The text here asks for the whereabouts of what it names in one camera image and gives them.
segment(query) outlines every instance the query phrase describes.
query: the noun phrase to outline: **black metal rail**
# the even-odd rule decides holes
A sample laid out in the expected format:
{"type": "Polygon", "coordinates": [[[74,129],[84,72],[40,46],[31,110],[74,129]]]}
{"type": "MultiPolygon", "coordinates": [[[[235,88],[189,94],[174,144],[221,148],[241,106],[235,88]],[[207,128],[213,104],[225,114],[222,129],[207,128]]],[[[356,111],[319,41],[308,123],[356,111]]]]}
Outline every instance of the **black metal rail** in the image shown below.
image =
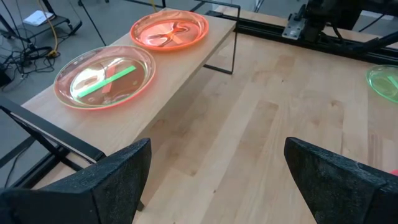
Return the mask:
{"type": "MultiPolygon", "coordinates": [[[[212,12],[216,17],[223,19],[235,20],[236,17],[224,15],[220,12],[212,12]]],[[[390,47],[383,47],[381,49],[373,50],[372,52],[367,52],[359,54],[349,50],[350,47],[355,47],[363,44],[362,42],[354,40],[344,40],[346,42],[347,50],[336,47],[330,44],[330,41],[334,43],[339,43],[340,40],[337,37],[326,36],[321,38],[317,43],[307,42],[305,40],[292,40],[282,37],[282,33],[285,27],[268,24],[264,22],[253,21],[250,19],[240,18],[239,25],[236,28],[236,32],[240,34],[251,35],[263,39],[269,39],[277,42],[282,42],[285,44],[291,44],[298,47],[303,47],[307,49],[317,50],[328,54],[335,54],[343,57],[353,58],[356,60],[361,60],[365,62],[371,62],[376,64],[389,64],[398,65],[398,50],[390,47]]]]}

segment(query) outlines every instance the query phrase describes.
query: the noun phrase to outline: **gray floor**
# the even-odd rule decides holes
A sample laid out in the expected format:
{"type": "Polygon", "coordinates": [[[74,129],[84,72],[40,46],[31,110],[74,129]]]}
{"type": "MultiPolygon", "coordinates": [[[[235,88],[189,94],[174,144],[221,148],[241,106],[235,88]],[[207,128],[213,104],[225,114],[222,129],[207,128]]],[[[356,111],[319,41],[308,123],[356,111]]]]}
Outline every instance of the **gray floor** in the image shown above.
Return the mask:
{"type": "MultiPolygon", "coordinates": [[[[21,23],[19,19],[18,10],[16,7],[16,0],[4,0],[6,5],[10,9],[13,18],[16,20],[17,24],[21,23]]],[[[61,16],[70,18],[73,24],[76,24],[79,20],[83,21],[83,26],[76,33],[76,35],[70,37],[66,41],[60,44],[58,51],[61,53],[54,64],[54,71],[50,73],[32,73],[27,79],[25,79],[17,88],[12,89],[10,92],[0,92],[0,95],[6,96],[10,100],[23,104],[48,86],[53,83],[57,72],[70,60],[79,56],[80,54],[87,52],[91,49],[97,47],[102,47],[103,44],[97,36],[93,26],[91,25],[88,17],[84,13],[83,9],[77,5],[77,0],[70,0],[73,7],[76,10],[74,12],[73,8],[68,1],[55,1],[50,0],[54,11],[61,16]]],[[[231,2],[234,4],[242,5],[243,9],[252,11],[254,9],[255,0],[221,0],[224,2],[231,2]]],[[[21,8],[22,18],[26,18],[28,15],[33,13],[35,10],[40,9],[37,5],[36,0],[18,0],[21,8]]],[[[110,44],[116,39],[120,38],[123,34],[127,33],[132,24],[140,19],[142,16],[153,13],[153,9],[148,6],[143,6],[123,0],[110,0],[109,4],[106,4],[104,0],[84,0],[87,10],[90,12],[93,20],[98,26],[105,42],[110,44]]],[[[193,0],[167,0],[167,5],[169,7],[177,9],[191,9],[197,4],[193,0]]],[[[291,0],[265,0],[262,5],[260,12],[271,14],[274,16],[288,17],[293,11],[297,11],[302,3],[295,2],[291,0]]],[[[204,5],[199,13],[204,13],[209,9],[212,9],[211,5],[204,5]]],[[[9,16],[0,3],[0,13],[6,18],[6,20],[11,23],[9,16]]],[[[362,24],[367,24],[372,21],[373,18],[363,17],[358,27],[362,27],[362,24]]],[[[370,33],[385,35],[391,30],[397,30],[396,21],[380,21],[377,26],[372,27],[372,29],[367,30],[370,33]]],[[[38,36],[36,41],[36,46],[53,46],[54,40],[51,32],[47,32],[38,36]]],[[[18,50],[21,48],[21,43],[18,40],[0,40],[0,55],[9,55],[9,51],[5,50],[18,50]]],[[[8,71],[9,75],[12,76],[12,70],[8,71]]],[[[13,85],[18,83],[20,75],[17,74],[16,80],[11,86],[6,89],[13,88],[13,85]]],[[[0,150],[0,157],[5,155],[9,150],[17,146],[21,141],[23,141],[28,135],[22,130],[15,122],[8,118],[3,112],[0,111],[0,142],[2,143],[2,148],[0,150]]],[[[17,180],[24,172],[26,172],[33,164],[35,164],[39,159],[41,159],[47,151],[35,143],[29,150],[21,156],[16,164],[16,168],[12,174],[11,183],[17,180]]],[[[6,176],[11,168],[11,162],[0,169],[0,187],[4,185],[6,176]]]]}

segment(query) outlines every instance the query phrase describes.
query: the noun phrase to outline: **wooden table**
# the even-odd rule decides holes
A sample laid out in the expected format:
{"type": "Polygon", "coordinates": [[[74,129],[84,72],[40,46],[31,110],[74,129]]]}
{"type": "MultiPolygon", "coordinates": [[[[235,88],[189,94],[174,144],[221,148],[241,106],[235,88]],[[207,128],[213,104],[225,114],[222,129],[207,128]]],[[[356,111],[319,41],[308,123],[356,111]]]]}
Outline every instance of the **wooden table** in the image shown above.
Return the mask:
{"type": "MultiPolygon", "coordinates": [[[[22,106],[110,155],[137,138],[169,99],[202,68],[235,27],[234,21],[205,17],[209,22],[209,33],[198,44],[176,52],[150,52],[156,62],[155,77],[146,90],[132,101],[110,110],[72,110],[56,99],[53,86],[50,86],[22,106]]],[[[112,45],[134,43],[127,33],[112,45]]]]}
{"type": "MultiPolygon", "coordinates": [[[[230,35],[209,63],[229,65],[232,48],[230,35]]],[[[398,107],[368,87],[373,64],[240,34],[236,56],[233,76],[200,69],[138,135],[154,147],[135,223],[315,223],[284,159],[288,136],[398,169],[398,107]]]]}

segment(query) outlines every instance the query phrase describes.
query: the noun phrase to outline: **black metal frame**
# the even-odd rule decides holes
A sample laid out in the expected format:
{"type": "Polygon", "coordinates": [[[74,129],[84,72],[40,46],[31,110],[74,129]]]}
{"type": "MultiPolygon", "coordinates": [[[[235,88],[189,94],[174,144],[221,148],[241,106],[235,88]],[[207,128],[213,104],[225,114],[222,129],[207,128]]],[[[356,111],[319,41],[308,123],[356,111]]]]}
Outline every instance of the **black metal frame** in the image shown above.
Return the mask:
{"type": "Polygon", "coordinates": [[[101,35],[100,31],[98,30],[98,28],[97,28],[97,26],[95,25],[93,19],[91,18],[90,13],[88,13],[88,11],[87,11],[87,9],[86,9],[86,6],[83,4],[83,1],[82,1],[82,0],[79,0],[79,1],[78,1],[78,5],[79,5],[80,7],[83,8],[83,10],[85,11],[86,15],[88,16],[88,18],[89,18],[91,24],[93,25],[95,31],[97,32],[99,38],[101,39],[102,43],[103,43],[104,46],[106,47],[106,43],[105,43],[104,39],[102,38],[102,35],[101,35]]]}
{"type": "MultiPolygon", "coordinates": [[[[72,24],[70,23],[70,20],[68,18],[64,18],[62,16],[58,16],[56,15],[56,13],[54,12],[54,10],[52,9],[52,6],[50,5],[48,0],[42,0],[44,3],[44,6],[47,8],[48,12],[51,12],[54,14],[55,18],[52,20],[52,24],[54,27],[63,24],[63,23],[67,23],[68,27],[70,28],[70,32],[68,35],[73,35],[83,24],[82,21],[80,21],[75,27],[72,26],[72,24]]],[[[37,33],[33,33],[31,36],[28,37],[21,37],[20,35],[18,35],[14,29],[7,23],[7,21],[3,18],[3,16],[0,14],[0,22],[3,24],[3,26],[6,28],[7,31],[4,30],[0,30],[1,35],[3,35],[5,38],[9,39],[11,37],[15,37],[17,39],[20,39],[24,42],[28,43],[28,46],[32,49],[35,48],[35,46],[33,46],[33,43],[30,41],[31,38],[34,38],[37,35],[40,35],[46,31],[48,31],[50,29],[50,27],[41,30],[40,32],[37,33]]]]}
{"type": "MultiPolygon", "coordinates": [[[[66,131],[56,127],[3,96],[0,96],[0,110],[3,110],[3,112],[5,112],[20,127],[30,134],[28,139],[34,138],[50,152],[19,180],[12,184],[11,187],[33,187],[59,162],[64,163],[75,171],[81,170],[82,168],[79,165],[66,158],[69,152],[75,153],[90,164],[98,162],[100,159],[106,157],[99,149],[87,144],[75,136],[72,136],[66,131]],[[51,139],[53,142],[56,142],[58,146],[53,146],[53,144],[47,139],[51,139]]],[[[23,150],[24,146],[27,145],[26,142],[28,139],[0,159],[0,168],[23,150]]]]}
{"type": "MultiPolygon", "coordinates": [[[[221,12],[212,11],[211,13],[214,14],[214,16],[223,19],[230,19],[233,21],[236,20],[236,17],[225,15],[221,12]]],[[[307,42],[300,39],[292,40],[282,37],[284,29],[285,27],[282,26],[240,18],[239,26],[237,26],[235,31],[241,34],[269,39],[285,44],[291,44],[298,47],[321,51],[328,54],[335,54],[343,57],[353,58],[356,60],[362,60],[365,62],[398,65],[398,49],[382,47],[379,49],[373,48],[371,52],[355,52],[353,50],[342,50],[341,48],[330,44],[330,42],[340,43],[340,39],[337,37],[325,35],[321,37],[321,39],[317,43],[307,42]]],[[[359,46],[363,45],[362,42],[354,40],[345,39],[344,41],[347,48],[360,49],[359,46]]]]}
{"type": "MultiPolygon", "coordinates": [[[[236,21],[235,27],[239,27],[239,22],[240,22],[240,18],[241,18],[241,6],[235,5],[235,4],[230,4],[230,3],[213,1],[213,0],[195,0],[195,1],[199,1],[199,4],[197,4],[193,9],[191,9],[190,10],[191,12],[195,12],[200,7],[202,7],[202,5],[204,5],[205,3],[217,4],[217,5],[220,5],[220,6],[227,6],[227,7],[232,7],[232,8],[237,9],[238,10],[238,15],[233,20],[236,21]]],[[[215,16],[217,14],[214,14],[214,13],[212,13],[212,11],[210,11],[210,12],[207,12],[206,15],[215,16]]],[[[223,68],[216,67],[216,66],[208,65],[208,64],[205,64],[203,67],[212,69],[212,70],[217,71],[217,72],[222,72],[222,73],[225,73],[225,74],[228,74],[228,75],[232,75],[234,73],[234,68],[235,68],[235,57],[236,57],[236,43],[237,43],[237,40],[238,40],[238,33],[235,32],[234,49],[233,49],[233,55],[232,55],[232,69],[230,71],[226,70],[226,69],[223,69],[223,68]]]]}
{"type": "Polygon", "coordinates": [[[260,0],[259,3],[256,6],[254,6],[254,12],[259,12],[263,3],[264,3],[264,0],[260,0]]]}

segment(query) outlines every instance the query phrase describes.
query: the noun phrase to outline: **orange plate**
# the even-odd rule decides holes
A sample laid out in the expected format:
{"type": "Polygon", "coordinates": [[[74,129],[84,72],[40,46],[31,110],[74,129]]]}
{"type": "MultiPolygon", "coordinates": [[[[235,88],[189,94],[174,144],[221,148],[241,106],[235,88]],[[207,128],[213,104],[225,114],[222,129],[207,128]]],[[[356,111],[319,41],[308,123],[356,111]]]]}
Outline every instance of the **orange plate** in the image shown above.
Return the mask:
{"type": "Polygon", "coordinates": [[[104,109],[139,94],[154,74],[155,61],[146,50],[131,46],[102,47],[91,50],[64,66],[55,78],[54,91],[63,104],[72,108],[104,109]],[[80,93],[91,86],[131,66],[136,69],[80,97],[80,93]]]}
{"type": "Polygon", "coordinates": [[[161,11],[138,20],[130,30],[132,41],[151,50],[177,50],[197,43],[209,31],[208,21],[188,11],[161,11]]]}

